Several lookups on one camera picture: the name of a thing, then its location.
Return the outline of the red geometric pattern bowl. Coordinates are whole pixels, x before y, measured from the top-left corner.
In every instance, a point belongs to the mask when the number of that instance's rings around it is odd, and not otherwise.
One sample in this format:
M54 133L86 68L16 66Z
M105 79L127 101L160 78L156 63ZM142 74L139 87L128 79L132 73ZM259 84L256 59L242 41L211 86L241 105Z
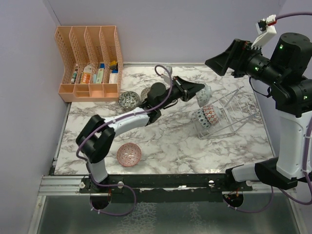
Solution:
M202 109L206 116L206 119L212 126L215 126L216 124L220 122L221 111L218 107L208 104L208 105L203 106Z

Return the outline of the blue triangle pattern bowl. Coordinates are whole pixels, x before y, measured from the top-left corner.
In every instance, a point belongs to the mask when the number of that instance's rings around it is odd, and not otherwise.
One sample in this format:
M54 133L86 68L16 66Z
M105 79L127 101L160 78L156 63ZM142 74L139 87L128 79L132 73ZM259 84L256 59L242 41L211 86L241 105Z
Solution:
M195 96L199 107L207 105L212 97L211 86L205 84L205 87L197 92Z

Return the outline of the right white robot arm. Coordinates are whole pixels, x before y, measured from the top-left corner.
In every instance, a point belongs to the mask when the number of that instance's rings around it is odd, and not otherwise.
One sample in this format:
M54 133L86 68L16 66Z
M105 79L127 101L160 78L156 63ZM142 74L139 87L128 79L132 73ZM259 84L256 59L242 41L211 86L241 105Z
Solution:
M228 190L236 190L247 180L288 190L309 179L312 81L304 72L311 57L307 36L284 33L270 58L253 49L249 41L235 39L225 52L205 61L219 76L232 69L235 78L249 76L268 85L281 123L279 156L227 169L224 185Z

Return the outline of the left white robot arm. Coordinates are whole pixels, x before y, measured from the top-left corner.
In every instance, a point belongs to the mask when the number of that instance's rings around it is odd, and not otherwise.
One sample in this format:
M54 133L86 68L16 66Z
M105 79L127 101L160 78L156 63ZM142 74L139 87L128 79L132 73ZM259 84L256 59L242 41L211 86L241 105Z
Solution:
M115 137L154 123L161 116L161 109L169 108L179 99L187 102L205 88L202 83L192 83L180 77L174 77L171 83L170 88L160 82L154 83L146 99L135 109L116 117L102 118L94 115L84 126L76 138L77 153L83 154L80 159L86 162L92 178L91 187L96 192L103 192L107 188L105 157Z

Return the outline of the blue floral pattern bowl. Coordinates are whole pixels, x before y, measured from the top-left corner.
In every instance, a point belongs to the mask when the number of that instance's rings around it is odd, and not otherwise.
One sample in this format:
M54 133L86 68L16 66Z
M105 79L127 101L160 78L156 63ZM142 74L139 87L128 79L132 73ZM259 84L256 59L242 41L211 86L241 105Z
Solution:
M208 121L204 111L202 109L198 109L194 112L195 118L198 120L203 129L209 129L211 127L211 123Z

